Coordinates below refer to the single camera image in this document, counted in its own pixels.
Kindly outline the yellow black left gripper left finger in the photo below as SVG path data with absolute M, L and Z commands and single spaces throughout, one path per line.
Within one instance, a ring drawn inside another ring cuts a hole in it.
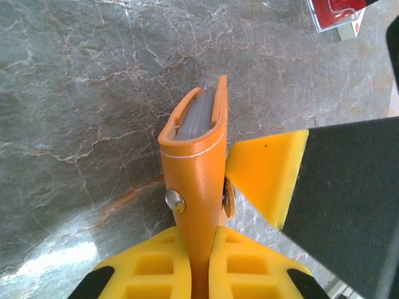
M 191 269 L 177 227 L 100 262 L 69 298 L 190 298 Z

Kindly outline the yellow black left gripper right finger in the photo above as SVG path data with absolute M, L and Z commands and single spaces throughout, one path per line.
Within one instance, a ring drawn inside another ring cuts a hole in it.
M 209 261 L 210 298 L 327 298 L 310 270 L 220 226 Z

